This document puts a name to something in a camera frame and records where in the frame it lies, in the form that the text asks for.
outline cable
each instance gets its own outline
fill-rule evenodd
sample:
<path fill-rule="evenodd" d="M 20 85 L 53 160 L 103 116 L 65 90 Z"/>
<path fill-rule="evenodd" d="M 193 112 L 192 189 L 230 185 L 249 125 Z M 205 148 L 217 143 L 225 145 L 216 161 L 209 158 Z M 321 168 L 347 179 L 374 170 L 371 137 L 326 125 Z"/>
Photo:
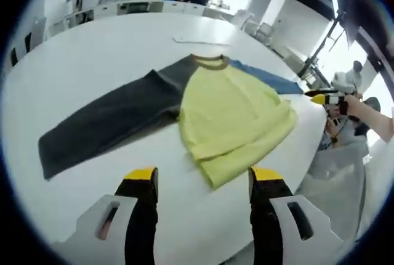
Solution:
<path fill-rule="evenodd" d="M 345 125 L 346 125 L 346 123 L 347 123 L 348 120 L 349 120 L 349 118 L 347 118 L 347 119 L 345 120 L 344 125 L 342 125 L 342 127 L 341 127 L 340 130 L 339 130 L 339 132 L 335 135 L 334 139 L 335 139 L 335 138 L 340 134 L 340 132 L 343 130 L 343 128 L 345 127 Z M 331 144 L 332 144 L 332 141 L 331 141 L 331 142 L 326 146 L 326 148 L 324 148 L 324 149 L 327 150 L 327 148 L 330 147 Z"/>

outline t-shirt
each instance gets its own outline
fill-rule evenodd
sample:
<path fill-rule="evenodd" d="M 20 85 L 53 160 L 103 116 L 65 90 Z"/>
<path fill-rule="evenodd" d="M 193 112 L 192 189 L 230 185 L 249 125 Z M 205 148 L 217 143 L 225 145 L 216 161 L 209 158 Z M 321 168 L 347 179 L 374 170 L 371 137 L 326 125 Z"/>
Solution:
<path fill-rule="evenodd" d="M 273 150 L 297 116 L 273 88 L 230 63 L 222 55 L 189 55 L 87 104 L 40 138 L 44 177 L 179 120 L 183 143 L 210 185 L 234 179 Z"/>

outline office desk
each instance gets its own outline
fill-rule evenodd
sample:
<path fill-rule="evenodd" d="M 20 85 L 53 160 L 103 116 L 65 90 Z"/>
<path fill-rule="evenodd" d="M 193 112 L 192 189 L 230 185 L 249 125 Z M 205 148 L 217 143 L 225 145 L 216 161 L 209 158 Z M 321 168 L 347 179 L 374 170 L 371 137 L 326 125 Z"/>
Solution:
<path fill-rule="evenodd" d="M 198 4 L 185 3 L 179 1 L 164 1 L 164 0 L 101 0 L 100 4 L 95 7 L 85 8 L 83 10 L 73 12 L 58 20 L 49 20 L 46 25 L 46 32 L 44 39 L 48 40 L 51 37 L 67 31 L 71 28 L 83 24 L 77 22 L 77 18 L 82 18 L 83 15 L 88 16 L 91 20 L 97 20 L 104 17 L 112 17 L 117 15 L 124 15 L 120 10 L 122 5 L 131 4 L 146 4 L 147 12 L 171 12 L 178 14 L 192 14 L 197 16 L 205 16 L 211 18 L 223 17 L 226 20 L 232 18 L 229 10 L 219 8 L 216 6 L 201 6 Z"/>
<path fill-rule="evenodd" d="M 196 32 L 229 44 L 179 44 Z M 183 146 L 177 124 L 96 157 L 45 181 L 38 139 L 107 92 L 190 53 L 225 54 L 290 80 L 296 75 L 271 51 L 228 22 L 179 14 L 133 14 L 63 32 L 27 54 L 6 79 L 2 144 L 23 211 L 50 243 L 65 240 L 77 218 L 136 168 L 159 168 L 157 264 L 218 265 L 252 241 L 247 174 L 216 191 Z M 326 122 L 322 106 L 288 95 L 298 114 L 293 131 L 257 165 L 280 172 L 295 191 Z"/>

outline hand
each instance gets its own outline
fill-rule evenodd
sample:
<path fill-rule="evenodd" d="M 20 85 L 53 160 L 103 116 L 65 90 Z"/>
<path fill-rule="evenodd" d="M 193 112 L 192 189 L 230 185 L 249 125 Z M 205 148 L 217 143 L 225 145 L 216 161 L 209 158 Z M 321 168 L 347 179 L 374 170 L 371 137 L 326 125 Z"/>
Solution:
<path fill-rule="evenodd" d="M 347 94 L 345 96 L 345 101 L 348 104 L 347 114 L 358 117 L 358 109 L 360 107 L 360 100 L 351 94 Z"/>
<path fill-rule="evenodd" d="M 333 122 L 333 120 L 331 118 L 327 118 L 326 132 L 331 137 L 337 137 L 338 136 L 339 128 L 335 125 L 335 123 Z"/>
<path fill-rule="evenodd" d="M 340 117 L 339 106 L 338 105 L 328 105 L 327 109 L 328 109 L 329 116 L 331 118 Z"/>

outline round table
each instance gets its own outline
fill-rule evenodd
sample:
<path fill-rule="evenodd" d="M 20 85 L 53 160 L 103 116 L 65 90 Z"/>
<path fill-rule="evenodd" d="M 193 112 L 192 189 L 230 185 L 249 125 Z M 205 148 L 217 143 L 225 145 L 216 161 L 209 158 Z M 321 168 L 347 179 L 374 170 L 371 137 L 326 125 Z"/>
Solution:
<path fill-rule="evenodd" d="M 174 36 L 227 45 L 176 43 Z M 77 218 L 105 194 L 114 194 L 136 168 L 159 168 L 157 264 L 218 265 L 252 241 L 247 174 L 213 191 L 183 146 L 177 124 L 96 157 L 45 181 L 38 139 L 67 116 L 151 69 L 188 54 L 225 54 L 289 80 L 296 75 L 259 42 L 222 20 L 180 14 L 131 14 L 86 23 L 27 54 L 6 79 L 2 143 L 7 170 L 28 219 L 49 243 L 64 241 Z M 298 122 L 259 166 L 281 173 L 295 191 L 323 132 L 322 106 L 300 95 Z"/>

